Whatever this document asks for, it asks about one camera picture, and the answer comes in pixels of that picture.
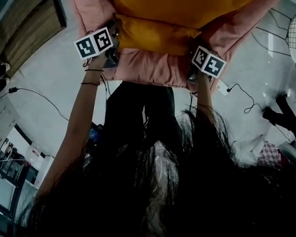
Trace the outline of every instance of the wooden panel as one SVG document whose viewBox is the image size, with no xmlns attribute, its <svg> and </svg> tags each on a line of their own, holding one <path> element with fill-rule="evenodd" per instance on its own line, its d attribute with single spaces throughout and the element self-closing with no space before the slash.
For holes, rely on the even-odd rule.
<svg viewBox="0 0 296 237">
<path fill-rule="evenodd" d="M 3 54 L 11 65 L 7 75 L 11 78 L 37 49 L 63 28 L 53 0 L 48 0 L 18 28 L 5 47 Z"/>
<path fill-rule="evenodd" d="M 0 21 L 0 54 L 22 22 L 43 0 L 15 0 Z"/>
</svg>

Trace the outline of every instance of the black hair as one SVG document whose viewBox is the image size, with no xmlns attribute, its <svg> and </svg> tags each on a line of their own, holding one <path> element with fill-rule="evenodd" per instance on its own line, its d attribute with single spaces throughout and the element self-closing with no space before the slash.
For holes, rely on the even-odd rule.
<svg viewBox="0 0 296 237">
<path fill-rule="evenodd" d="M 145 147 L 149 135 L 117 150 L 101 145 L 91 157 L 83 150 L 22 213 L 19 234 L 182 237 L 296 226 L 295 169 L 239 164 L 221 116 L 185 116 L 175 154 Z"/>
</svg>

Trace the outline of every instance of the white floor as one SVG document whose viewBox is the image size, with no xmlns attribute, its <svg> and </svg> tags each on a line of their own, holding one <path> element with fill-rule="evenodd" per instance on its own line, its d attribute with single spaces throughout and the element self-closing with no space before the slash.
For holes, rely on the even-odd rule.
<svg viewBox="0 0 296 237">
<path fill-rule="evenodd" d="M 76 53 L 73 41 L 77 39 L 77 24 L 71 12 L 68 0 L 61 0 L 67 18 L 67 28 L 42 46 L 15 74 L 9 87 L 23 87 L 35 90 L 50 99 L 66 116 L 69 117 L 75 97 L 80 87 L 84 71 Z M 288 0 L 281 0 L 276 9 L 292 17 L 296 6 Z M 287 28 L 289 21 L 274 12 L 281 27 Z M 285 37 L 286 32 L 276 27 L 269 14 L 259 26 Z M 257 39 L 266 47 L 289 53 L 283 40 L 266 32 L 255 29 Z M 263 108 L 267 105 L 276 107 L 274 97 L 290 90 L 289 102 L 296 101 L 296 68 L 289 56 L 271 53 L 259 46 L 250 37 L 237 50 L 229 64 L 228 73 L 222 79 L 229 87 L 239 83 Z M 118 82 L 110 82 L 113 91 Z M 176 115 L 188 108 L 190 97 L 187 90 L 174 89 Z M 43 98 L 34 93 L 18 91 L 8 96 L 21 116 L 18 124 L 30 139 L 40 145 L 48 155 L 56 155 L 64 138 L 67 121 Z M 93 122 L 103 123 L 105 116 L 105 89 L 99 87 Z M 214 108 L 226 119 L 230 127 L 231 140 L 238 156 L 243 161 L 254 161 L 262 148 L 260 135 L 279 145 L 287 139 L 261 117 L 259 107 L 255 106 L 249 114 L 245 108 L 252 105 L 251 99 L 235 87 L 226 96 L 217 92 L 213 95 Z M 290 139 L 293 135 L 281 128 Z"/>
</svg>

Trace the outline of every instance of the pink checkered cloth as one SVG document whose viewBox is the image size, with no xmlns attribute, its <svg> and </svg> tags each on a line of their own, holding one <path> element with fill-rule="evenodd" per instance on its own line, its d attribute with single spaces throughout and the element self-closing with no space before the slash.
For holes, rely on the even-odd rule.
<svg viewBox="0 0 296 237">
<path fill-rule="evenodd" d="M 282 167 L 281 154 L 278 152 L 278 148 L 268 141 L 264 142 L 264 146 L 260 151 L 258 158 L 259 166 L 272 166 Z"/>
</svg>

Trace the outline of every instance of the pink pillow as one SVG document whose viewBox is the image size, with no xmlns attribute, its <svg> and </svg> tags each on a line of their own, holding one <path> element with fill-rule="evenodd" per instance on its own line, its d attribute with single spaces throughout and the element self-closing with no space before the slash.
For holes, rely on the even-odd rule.
<svg viewBox="0 0 296 237">
<path fill-rule="evenodd" d="M 229 62 L 237 47 L 279 0 L 253 0 L 237 11 L 222 15 L 202 28 L 201 38 Z M 115 9 L 110 0 L 72 0 L 79 23 L 79 37 L 94 31 L 113 18 Z M 187 82 L 188 62 L 182 56 L 146 50 L 122 49 L 117 69 L 105 70 L 107 80 L 125 80 L 143 84 L 184 87 L 196 91 Z M 214 92 L 218 80 L 211 85 Z"/>
</svg>

